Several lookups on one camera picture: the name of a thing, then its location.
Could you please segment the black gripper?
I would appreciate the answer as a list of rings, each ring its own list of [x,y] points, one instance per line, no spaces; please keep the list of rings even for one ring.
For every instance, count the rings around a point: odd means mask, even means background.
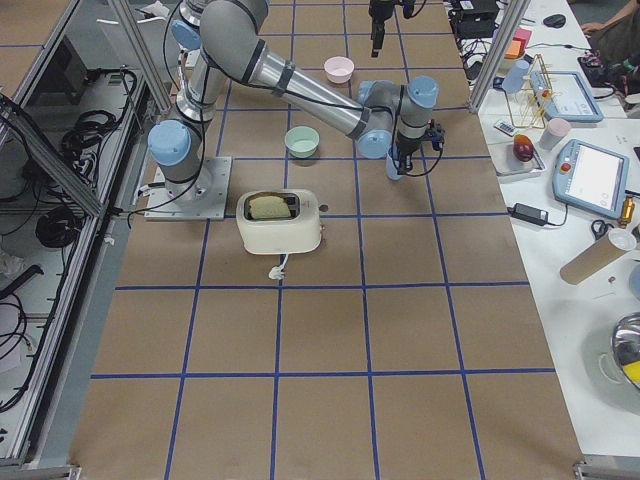
[[[381,51],[384,43],[385,26],[384,22],[391,18],[394,13],[395,1],[394,0],[370,0],[369,1],[369,16],[372,19],[371,26],[371,57],[377,58],[379,51]]]
[[[404,133],[397,133],[395,146],[398,148],[396,152],[396,170],[398,174],[409,173],[413,170],[412,156],[421,147],[424,135],[410,137]]]

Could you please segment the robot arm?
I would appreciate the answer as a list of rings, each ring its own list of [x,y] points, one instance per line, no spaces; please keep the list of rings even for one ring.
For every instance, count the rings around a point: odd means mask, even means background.
[[[399,6],[405,19],[411,19],[415,15],[415,2],[410,0],[370,0],[368,14],[371,19],[370,39],[372,42],[371,57],[377,58],[383,48],[385,37],[385,23],[389,20]]]
[[[199,58],[189,77],[180,79],[176,109],[186,120],[204,123],[226,81],[265,90],[354,140],[360,155],[385,158],[396,175],[408,176],[412,156],[429,141],[444,149],[444,131],[432,118],[439,93],[428,76],[406,85],[365,81],[352,100],[319,83],[275,52],[260,38],[267,18],[265,1],[211,1],[190,23],[175,20],[171,31]]]

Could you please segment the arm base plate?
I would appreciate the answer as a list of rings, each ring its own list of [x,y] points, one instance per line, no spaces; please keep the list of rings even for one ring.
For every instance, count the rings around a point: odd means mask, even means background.
[[[195,184],[178,185],[166,183],[157,167],[154,181],[163,186],[150,191],[144,216],[157,221],[223,220],[231,168],[231,157],[207,156]]]

